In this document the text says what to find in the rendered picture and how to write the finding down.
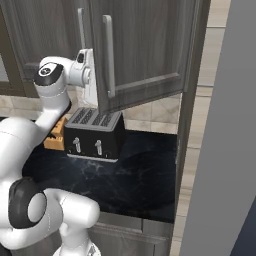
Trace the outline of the dark wood cabinet door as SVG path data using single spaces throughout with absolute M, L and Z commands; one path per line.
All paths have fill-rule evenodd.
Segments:
M 99 110 L 184 90 L 196 0 L 89 0 Z M 103 16 L 112 17 L 115 96 L 108 96 Z
M 37 98 L 33 77 L 47 56 L 74 60 L 82 49 L 78 9 L 84 9 L 84 38 L 92 45 L 89 0 L 0 0 L 25 95 Z

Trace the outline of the black four-slot toaster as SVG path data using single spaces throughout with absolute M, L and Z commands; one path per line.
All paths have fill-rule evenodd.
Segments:
M 64 148 L 71 157 L 116 162 L 125 142 L 123 114 L 79 108 L 64 125 Z

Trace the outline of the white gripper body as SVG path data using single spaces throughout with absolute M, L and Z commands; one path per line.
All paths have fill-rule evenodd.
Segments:
M 95 75 L 94 54 L 92 49 L 88 49 L 86 53 L 84 100 L 87 104 L 93 107 L 98 106 L 97 82 Z

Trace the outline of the dark wood tall side panel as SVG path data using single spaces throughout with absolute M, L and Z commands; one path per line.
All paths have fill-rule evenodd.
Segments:
M 174 219 L 177 219 L 178 201 L 184 172 L 210 5 L 211 0 L 196 0 L 195 2 L 190 43 L 191 50 L 189 51 L 185 87 L 184 91 L 182 92 L 179 115 Z

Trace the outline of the grey base cabinet front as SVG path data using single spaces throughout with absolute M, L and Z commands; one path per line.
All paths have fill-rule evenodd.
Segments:
M 169 256 L 174 225 L 103 213 L 89 230 L 102 256 Z

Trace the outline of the grey fridge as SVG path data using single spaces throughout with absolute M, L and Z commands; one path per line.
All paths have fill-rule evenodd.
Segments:
M 231 0 L 180 256 L 256 256 L 256 0 Z

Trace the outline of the light wooden knife block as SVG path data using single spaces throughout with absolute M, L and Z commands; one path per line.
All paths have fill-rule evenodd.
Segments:
M 67 122 L 66 117 L 62 117 L 54 126 L 50 134 L 44 140 L 44 147 L 52 150 L 64 150 L 64 125 Z

